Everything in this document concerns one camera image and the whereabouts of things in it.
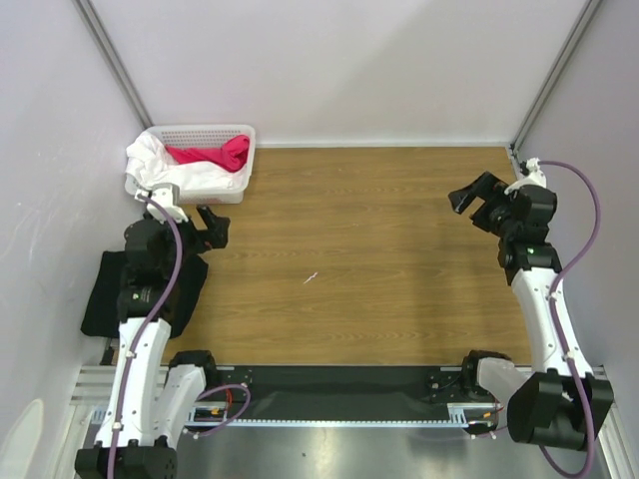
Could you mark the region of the black t-shirt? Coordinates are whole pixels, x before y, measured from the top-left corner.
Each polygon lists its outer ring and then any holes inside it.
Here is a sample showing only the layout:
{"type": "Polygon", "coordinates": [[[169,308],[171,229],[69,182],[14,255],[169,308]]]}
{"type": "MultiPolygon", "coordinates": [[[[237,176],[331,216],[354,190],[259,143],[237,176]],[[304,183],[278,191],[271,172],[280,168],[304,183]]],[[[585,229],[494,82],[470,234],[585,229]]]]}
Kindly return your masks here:
{"type": "MultiPolygon", "coordinates": [[[[117,299],[126,264],[123,251],[104,251],[98,275],[89,297],[80,330],[93,337],[118,338],[117,299]]],[[[208,264],[198,255],[185,260],[173,292],[179,294],[170,338],[179,337],[196,309],[209,272],[208,264]]]]}

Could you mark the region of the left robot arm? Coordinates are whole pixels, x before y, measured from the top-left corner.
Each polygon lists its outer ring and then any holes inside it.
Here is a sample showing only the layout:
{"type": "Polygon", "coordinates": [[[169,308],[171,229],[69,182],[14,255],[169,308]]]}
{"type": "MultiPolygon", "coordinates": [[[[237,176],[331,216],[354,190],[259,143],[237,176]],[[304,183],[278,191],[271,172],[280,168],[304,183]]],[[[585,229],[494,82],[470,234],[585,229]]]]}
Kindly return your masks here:
{"type": "Polygon", "coordinates": [[[207,350],[177,353],[164,379],[168,340],[189,323],[207,278],[203,253],[228,244],[231,221],[207,206],[198,229],[181,210],[148,210],[124,232],[116,297],[119,350],[108,407],[94,443],[77,451],[81,478],[173,478],[177,446],[199,399],[220,375],[207,350]]]}

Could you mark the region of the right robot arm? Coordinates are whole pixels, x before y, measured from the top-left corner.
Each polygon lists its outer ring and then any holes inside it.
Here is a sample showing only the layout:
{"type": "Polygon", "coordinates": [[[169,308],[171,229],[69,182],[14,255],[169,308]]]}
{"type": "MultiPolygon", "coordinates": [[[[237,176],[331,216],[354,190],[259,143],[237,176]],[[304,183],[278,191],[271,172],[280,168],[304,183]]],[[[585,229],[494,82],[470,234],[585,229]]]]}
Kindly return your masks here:
{"type": "Polygon", "coordinates": [[[532,355],[532,372],[524,375],[502,353],[472,350],[462,363],[460,391],[473,401],[492,395],[518,443],[586,450],[614,395],[608,381],[595,377],[572,329],[563,291],[567,269],[547,240],[556,194],[541,174],[509,185],[485,172],[448,198],[457,214],[483,201],[470,219],[499,239],[498,263],[523,313],[532,355]]]}

